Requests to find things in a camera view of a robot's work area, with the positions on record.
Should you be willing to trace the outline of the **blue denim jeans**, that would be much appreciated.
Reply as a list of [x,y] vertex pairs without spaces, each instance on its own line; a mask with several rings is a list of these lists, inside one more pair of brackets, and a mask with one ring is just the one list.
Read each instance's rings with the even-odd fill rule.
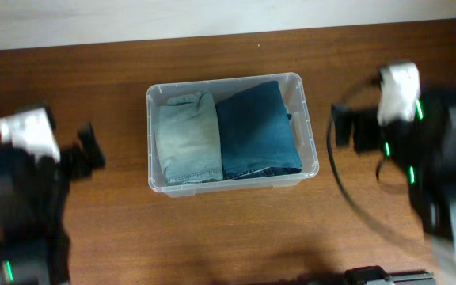
[[216,104],[223,175],[227,180],[302,171],[279,83],[270,81]]

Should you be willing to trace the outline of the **light grey jeans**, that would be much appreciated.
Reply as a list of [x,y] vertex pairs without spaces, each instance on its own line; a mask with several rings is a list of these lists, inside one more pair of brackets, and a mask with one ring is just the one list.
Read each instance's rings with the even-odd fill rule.
[[154,133],[168,186],[223,179],[218,116],[209,91],[168,99],[158,108]]

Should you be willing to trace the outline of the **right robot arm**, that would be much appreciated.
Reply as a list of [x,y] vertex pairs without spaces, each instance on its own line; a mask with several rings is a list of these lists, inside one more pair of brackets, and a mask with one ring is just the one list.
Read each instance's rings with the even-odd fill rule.
[[437,257],[456,274],[456,89],[425,88],[413,106],[411,121],[381,126],[376,107],[334,104],[327,149],[353,142],[358,154],[381,151],[378,169],[389,163],[399,168],[424,233],[443,247]]

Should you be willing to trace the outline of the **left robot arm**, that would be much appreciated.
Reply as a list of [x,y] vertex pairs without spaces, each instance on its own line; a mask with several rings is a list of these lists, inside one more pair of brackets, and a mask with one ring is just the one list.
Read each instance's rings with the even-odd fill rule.
[[61,158],[0,145],[0,284],[68,284],[70,237],[63,213],[70,185],[105,167],[91,123]]

